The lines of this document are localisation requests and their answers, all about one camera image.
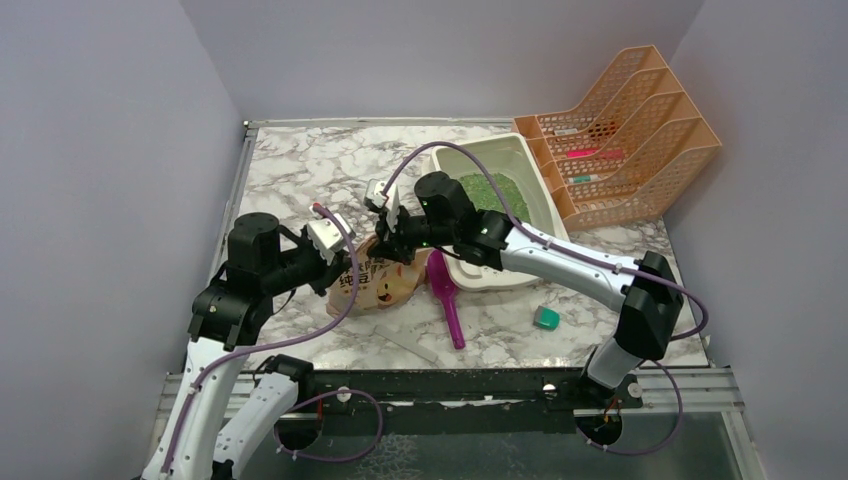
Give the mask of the white plastic litter box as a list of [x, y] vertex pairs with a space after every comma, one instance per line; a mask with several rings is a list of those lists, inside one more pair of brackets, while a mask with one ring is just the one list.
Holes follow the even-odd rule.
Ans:
[[[546, 234], [567, 239], [568, 234], [523, 136], [500, 134], [464, 142], [464, 148], [474, 154], [490, 174], [501, 173], [512, 179], [527, 202], [530, 220], [526, 221]], [[442, 170], [458, 180], [468, 174], [481, 173], [476, 164], [460, 152], [436, 147], [421, 167], [423, 174]], [[453, 282], [462, 290], [512, 290], [533, 285], [537, 277], [478, 267], [454, 258], [446, 259]]]

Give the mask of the orange cat litter bag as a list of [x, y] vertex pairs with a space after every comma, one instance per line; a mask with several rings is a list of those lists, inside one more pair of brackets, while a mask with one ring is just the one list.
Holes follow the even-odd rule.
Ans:
[[376, 241], [376, 236], [370, 235], [357, 247], [359, 288], [349, 317], [402, 305], [426, 280], [426, 263], [432, 249], [417, 250], [406, 265], [369, 257], [368, 250]]

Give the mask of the green cat litter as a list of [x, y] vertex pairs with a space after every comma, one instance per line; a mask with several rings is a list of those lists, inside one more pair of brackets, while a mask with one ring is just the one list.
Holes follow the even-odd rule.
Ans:
[[[492, 174], [492, 178], [495, 180], [498, 189], [501, 191], [503, 198], [506, 200], [514, 216], [519, 220], [529, 221], [528, 205], [518, 185], [501, 173]], [[505, 212], [500, 197], [482, 173], [464, 175], [458, 181], [477, 209]]]

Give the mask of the small green box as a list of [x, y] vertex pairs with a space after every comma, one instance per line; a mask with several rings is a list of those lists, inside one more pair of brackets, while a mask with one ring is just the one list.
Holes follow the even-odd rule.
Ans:
[[537, 328], [552, 331], [558, 328], [560, 315], [558, 312], [544, 306], [539, 306], [533, 316], [533, 325]]

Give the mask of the green marker pen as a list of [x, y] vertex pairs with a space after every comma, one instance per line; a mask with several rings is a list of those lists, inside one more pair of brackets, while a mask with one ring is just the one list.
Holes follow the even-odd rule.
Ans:
[[569, 184], [581, 184], [581, 183], [588, 183], [588, 182], [597, 181], [597, 180], [601, 180], [601, 179], [602, 179], [602, 177], [600, 175], [580, 175], [580, 176], [570, 177], [567, 180], [567, 182]]

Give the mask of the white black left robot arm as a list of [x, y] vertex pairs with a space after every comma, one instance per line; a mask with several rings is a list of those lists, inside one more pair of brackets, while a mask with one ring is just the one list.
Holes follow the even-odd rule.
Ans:
[[313, 401], [311, 365], [279, 361], [231, 418], [230, 396], [273, 300], [302, 286], [323, 295], [353, 265], [354, 232], [315, 204], [316, 219], [298, 232], [269, 213], [238, 217], [226, 237], [226, 259], [192, 303], [183, 378], [144, 479], [238, 479], [287, 409]]

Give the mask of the black metal base rail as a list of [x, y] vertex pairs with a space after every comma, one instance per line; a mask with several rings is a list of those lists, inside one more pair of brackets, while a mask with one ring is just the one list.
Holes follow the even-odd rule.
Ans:
[[278, 426], [354, 436], [379, 421], [386, 432], [406, 435], [544, 432], [571, 434], [575, 416], [620, 413], [642, 407], [626, 376], [615, 395], [603, 399], [585, 388], [578, 368], [318, 370], [304, 397], [347, 388], [316, 406], [283, 415]]

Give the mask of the magenta plastic litter scoop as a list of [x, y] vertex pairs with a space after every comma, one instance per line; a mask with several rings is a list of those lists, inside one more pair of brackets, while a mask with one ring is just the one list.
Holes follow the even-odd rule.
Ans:
[[445, 256], [441, 251], [434, 250], [429, 255], [426, 270], [431, 291], [442, 305], [452, 345], [456, 350], [462, 350], [466, 342], [456, 306], [458, 287], [449, 275]]

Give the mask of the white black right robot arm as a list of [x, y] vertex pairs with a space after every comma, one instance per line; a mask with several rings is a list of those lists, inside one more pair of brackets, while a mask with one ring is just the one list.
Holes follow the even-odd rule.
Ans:
[[378, 216], [369, 257], [409, 264], [422, 249], [444, 249], [466, 264], [538, 277], [618, 313], [614, 333], [593, 350], [577, 380], [585, 404], [604, 405], [633, 369], [664, 358], [684, 305], [664, 256], [605, 254], [503, 212], [478, 209], [460, 182], [442, 171], [419, 178], [414, 193], [420, 215], [400, 204], [394, 187], [369, 182], [363, 203]]

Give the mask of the pink marker pen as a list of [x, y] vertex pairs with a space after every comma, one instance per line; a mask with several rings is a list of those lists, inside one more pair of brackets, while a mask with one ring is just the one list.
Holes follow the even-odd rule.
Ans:
[[573, 150], [565, 154], [567, 159], [577, 159], [600, 154], [602, 158], [623, 158], [624, 153], [621, 149], [584, 149]]

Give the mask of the orange mesh file organizer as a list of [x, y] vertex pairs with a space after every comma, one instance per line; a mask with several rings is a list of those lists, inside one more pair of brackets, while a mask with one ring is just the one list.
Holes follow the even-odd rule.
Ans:
[[[554, 131], [576, 128], [573, 135]], [[512, 120], [569, 231], [661, 217], [722, 143], [653, 45], [621, 50], [573, 108]], [[567, 159], [584, 149], [621, 149]], [[570, 177], [601, 180], [569, 184]]]

